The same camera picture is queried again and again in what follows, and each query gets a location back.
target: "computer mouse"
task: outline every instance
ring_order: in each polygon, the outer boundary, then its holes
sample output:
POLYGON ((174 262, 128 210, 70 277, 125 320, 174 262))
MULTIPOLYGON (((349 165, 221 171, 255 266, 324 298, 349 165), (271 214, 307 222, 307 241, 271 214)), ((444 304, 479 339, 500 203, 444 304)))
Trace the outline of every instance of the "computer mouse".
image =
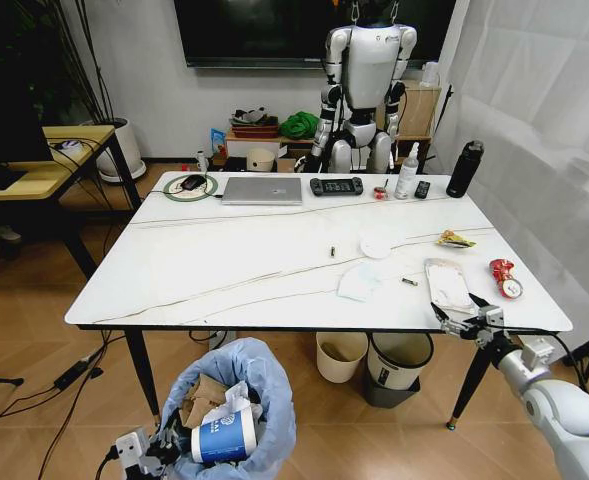
POLYGON ((183 190, 191 192, 195 188, 198 188, 201 185, 203 185, 206 181, 207 180, 203 175, 190 175, 181 182, 181 188, 183 190))

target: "shoe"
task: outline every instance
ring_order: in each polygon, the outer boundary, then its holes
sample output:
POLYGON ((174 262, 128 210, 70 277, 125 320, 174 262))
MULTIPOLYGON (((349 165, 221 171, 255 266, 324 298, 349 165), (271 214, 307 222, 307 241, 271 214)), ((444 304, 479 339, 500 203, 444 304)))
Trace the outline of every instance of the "shoe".
POLYGON ((21 235, 12 230, 9 225, 0 226, 0 239, 7 243, 21 243, 21 235))

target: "silver laptop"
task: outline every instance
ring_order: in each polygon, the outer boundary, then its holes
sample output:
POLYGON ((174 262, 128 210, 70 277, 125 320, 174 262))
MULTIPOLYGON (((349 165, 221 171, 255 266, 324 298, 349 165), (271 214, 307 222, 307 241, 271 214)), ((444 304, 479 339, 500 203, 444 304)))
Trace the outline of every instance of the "silver laptop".
POLYGON ((223 205, 300 205, 300 178, 232 177, 227 181, 223 205))

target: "blue plastic bag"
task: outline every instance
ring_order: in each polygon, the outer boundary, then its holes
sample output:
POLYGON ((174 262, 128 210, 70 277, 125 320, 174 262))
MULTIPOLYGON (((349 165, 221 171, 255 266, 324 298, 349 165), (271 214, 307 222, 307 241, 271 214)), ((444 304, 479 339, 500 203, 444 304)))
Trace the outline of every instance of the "blue plastic bag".
POLYGON ((296 418, 292 389, 281 364, 265 342, 243 338, 208 352, 183 371, 172 385, 163 407, 162 426, 170 414, 181 406, 183 397, 204 373, 214 380, 232 386, 241 380, 261 398, 267 427, 256 450, 237 467, 230 464, 203 468, 192 455, 181 456, 174 464, 170 478, 181 480, 273 480, 296 444, 296 418))

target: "computer monitor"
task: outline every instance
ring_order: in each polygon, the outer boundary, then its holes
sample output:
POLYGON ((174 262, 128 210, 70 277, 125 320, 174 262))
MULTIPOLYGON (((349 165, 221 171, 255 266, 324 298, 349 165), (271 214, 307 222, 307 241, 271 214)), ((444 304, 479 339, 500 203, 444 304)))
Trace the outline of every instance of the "computer monitor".
POLYGON ((52 161, 52 152, 34 109, 22 72, 0 61, 0 190, 26 172, 10 168, 14 162, 52 161))

